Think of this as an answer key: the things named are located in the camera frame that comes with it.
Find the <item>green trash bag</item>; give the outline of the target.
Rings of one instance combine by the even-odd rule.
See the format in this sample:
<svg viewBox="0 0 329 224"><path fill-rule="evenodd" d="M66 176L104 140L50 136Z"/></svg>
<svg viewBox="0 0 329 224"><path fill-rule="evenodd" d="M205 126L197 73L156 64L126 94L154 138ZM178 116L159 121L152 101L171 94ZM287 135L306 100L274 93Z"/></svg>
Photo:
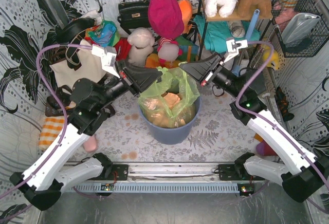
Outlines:
<svg viewBox="0 0 329 224"><path fill-rule="evenodd" d="M145 118L162 128L179 128L196 116L197 83L181 68L157 67L162 73L138 98Z"/></svg>

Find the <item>blue trash bin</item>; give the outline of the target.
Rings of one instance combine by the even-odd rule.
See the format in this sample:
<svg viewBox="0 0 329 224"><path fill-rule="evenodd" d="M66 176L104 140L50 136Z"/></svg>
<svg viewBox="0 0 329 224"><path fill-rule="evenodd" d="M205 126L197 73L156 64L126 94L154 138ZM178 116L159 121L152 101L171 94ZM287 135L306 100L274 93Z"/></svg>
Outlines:
<svg viewBox="0 0 329 224"><path fill-rule="evenodd" d="M151 136L157 140L158 142L166 145L175 145L182 143L189 135L193 125L196 122L196 119L198 118L198 115L201 111L201 98L198 97L196 101L194 102L195 106L195 116L194 118L187 123L184 126L178 127L178 128L162 128L159 126L154 125L150 121L147 120L145 117L142 109L139 108L139 113L142 117L142 119L146 122L147 127L149 129L149 132Z"/></svg>

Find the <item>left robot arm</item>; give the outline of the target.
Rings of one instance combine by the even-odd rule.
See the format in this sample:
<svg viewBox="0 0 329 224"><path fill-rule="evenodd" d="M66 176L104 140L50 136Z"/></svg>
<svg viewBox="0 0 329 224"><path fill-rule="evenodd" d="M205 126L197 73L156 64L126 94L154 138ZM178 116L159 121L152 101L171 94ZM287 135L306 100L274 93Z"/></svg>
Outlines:
<svg viewBox="0 0 329 224"><path fill-rule="evenodd" d="M76 106L64 117L59 135L32 166L10 177L25 198L41 211L49 209L63 192L79 183L96 177L117 177L113 163L102 153L68 170L62 167L77 148L113 116L105 110L108 105L127 91L139 95L162 75L155 68L137 67L125 60L102 60L101 65L113 78L105 85L87 78L77 80L70 96Z"/></svg>

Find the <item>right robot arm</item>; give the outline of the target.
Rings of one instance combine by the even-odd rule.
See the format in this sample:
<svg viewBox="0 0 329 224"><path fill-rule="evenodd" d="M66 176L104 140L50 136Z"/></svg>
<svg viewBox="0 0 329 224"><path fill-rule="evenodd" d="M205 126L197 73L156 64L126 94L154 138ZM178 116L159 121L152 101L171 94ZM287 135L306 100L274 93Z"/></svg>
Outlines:
<svg viewBox="0 0 329 224"><path fill-rule="evenodd" d="M235 97L230 104L234 117L255 131L283 161L281 164L245 153L235 161L240 177L260 177L283 187L296 202L304 202L328 185L328 157L316 156L297 142L259 99L266 90L260 69L237 77L211 56L203 61L182 63L180 68L200 85L213 83Z"/></svg>

